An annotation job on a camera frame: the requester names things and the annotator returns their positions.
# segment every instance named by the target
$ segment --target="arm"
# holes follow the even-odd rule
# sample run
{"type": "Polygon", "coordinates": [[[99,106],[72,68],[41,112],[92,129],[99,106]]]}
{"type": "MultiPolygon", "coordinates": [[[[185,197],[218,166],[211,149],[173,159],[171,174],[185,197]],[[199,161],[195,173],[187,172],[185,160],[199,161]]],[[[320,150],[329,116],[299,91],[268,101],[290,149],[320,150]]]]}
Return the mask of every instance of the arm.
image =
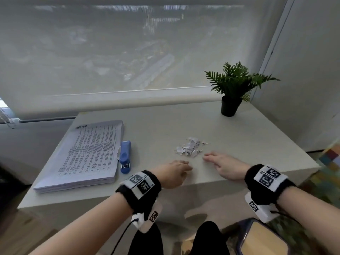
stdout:
{"type": "MultiPolygon", "coordinates": [[[[162,187],[180,186],[192,170],[186,161],[174,161],[152,170],[162,187]]],[[[129,218],[133,210],[121,193],[115,193],[70,223],[30,255],[94,255],[109,237],[129,218]]]]}
{"type": "MultiPolygon", "coordinates": [[[[228,180],[244,179],[251,167],[237,158],[217,152],[205,154],[203,159],[213,163],[218,173],[228,180]]],[[[340,209],[296,187],[286,188],[277,203],[332,253],[340,254],[340,209]]]]}
{"type": "Polygon", "coordinates": [[[340,209],[296,187],[284,190],[277,203],[330,252],[340,254],[340,209]]]}

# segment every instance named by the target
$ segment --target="white table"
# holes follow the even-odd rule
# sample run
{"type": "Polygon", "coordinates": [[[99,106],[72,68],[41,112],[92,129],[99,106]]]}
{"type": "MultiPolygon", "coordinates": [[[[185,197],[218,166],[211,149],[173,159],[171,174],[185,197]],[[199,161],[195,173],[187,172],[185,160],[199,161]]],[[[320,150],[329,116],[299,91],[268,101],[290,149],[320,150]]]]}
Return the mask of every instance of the white table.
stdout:
{"type": "MultiPolygon", "coordinates": [[[[207,102],[84,112],[77,116],[71,127],[123,120],[123,139],[132,143],[130,174],[174,159],[188,159],[194,169],[184,185],[163,190],[159,195],[163,204],[159,221],[195,230],[206,218],[223,228],[255,217],[244,200],[247,189],[242,183],[220,177],[201,155],[187,158],[175,154],[174,149],[185,144],[188,137],[209,142],[201,145],[204,152],[217,150],[250,164],[272,164],[297,184],[315,172],[318,164],[253,105],[243,102],[234,117],[221,115],[220,109],[221,102],[207,102]]],[[[45,194],[37,194],[30,188],[19,209],[61,229],[114,193],[119,182],[129,175],[117,170],[117,180],[113,184],[45,194]]]]}

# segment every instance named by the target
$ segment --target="white sensor device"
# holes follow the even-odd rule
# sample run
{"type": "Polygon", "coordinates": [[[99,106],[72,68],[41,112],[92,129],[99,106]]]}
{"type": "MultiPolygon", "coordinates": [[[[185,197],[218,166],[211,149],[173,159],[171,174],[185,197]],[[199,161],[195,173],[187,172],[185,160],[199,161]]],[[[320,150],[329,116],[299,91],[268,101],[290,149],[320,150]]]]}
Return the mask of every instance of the white sensor device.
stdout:
{"type": "Polygon", "coordinates": [[[248,192],[245,196],[245,201],[248,203],[248,205],[252,208],[252,210],[255,212],[257,217],[263,222],[268,223],[269,221],[276,218],[279,214],[271,213],[270,211],[278,211],[274,204],[270,205],[257,205],[252,197],[251,192],[248,192]]]}
{"type": "Polygon", "coordinates": [[[156,221],[159,214],[162,212],[163,206],[159,201],[155,201],[152,206],[151,212],[148,216],[148,219],[144,220],[144,213],[137,213],[132,215],[131,221],[138,218],[138,221],[133,222],[134,226],[137,227],[139,231],[145,234],[147,231],[150,230],[153,223],[156,221]]]}

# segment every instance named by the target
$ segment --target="tabletop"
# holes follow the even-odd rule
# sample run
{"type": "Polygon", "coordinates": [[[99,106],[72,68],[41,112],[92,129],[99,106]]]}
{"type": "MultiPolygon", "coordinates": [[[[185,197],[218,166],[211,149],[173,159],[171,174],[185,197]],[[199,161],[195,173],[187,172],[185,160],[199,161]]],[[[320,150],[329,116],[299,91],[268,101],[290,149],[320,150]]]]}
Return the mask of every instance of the tabletop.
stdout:
{"type": "Polygon", "coordinates": [[[202,160],[202,155],[191,158],[175,153],[177,146],[188,142],[188,137],[208,143],[200,145],[203,153],[225,152],[249,164],[271,164],[282,172],[318,167],[252,104],[242,102],[233,117],[221,115],[220,109],[221,102],[205,102],[79,113],[70,128],[101,121],[123,121],[123,140],[131,141],[130,173],[123,175],[117,170],[113,184],[37,194],[33,186],[46,173],[45,166],[19,208],[108,197],[131,174],[173,160],[189,160],[193,166],[185,185],[224,180],[211,164],[202,160]]]}

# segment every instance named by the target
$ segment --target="blue stapler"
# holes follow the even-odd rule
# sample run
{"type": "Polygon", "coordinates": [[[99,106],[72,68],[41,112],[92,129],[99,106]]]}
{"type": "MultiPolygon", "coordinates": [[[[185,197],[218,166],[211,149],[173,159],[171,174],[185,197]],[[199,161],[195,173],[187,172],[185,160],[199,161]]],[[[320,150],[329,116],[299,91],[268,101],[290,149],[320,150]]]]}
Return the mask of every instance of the blue stapler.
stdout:
{"type": "Polygon", "coordinates": [[[120,147],[120,171],[123,174],[127,174],[130,172],[130,150],[131,150],[131,142],[129,140],[125,140],[122,142],[120,147]]]}

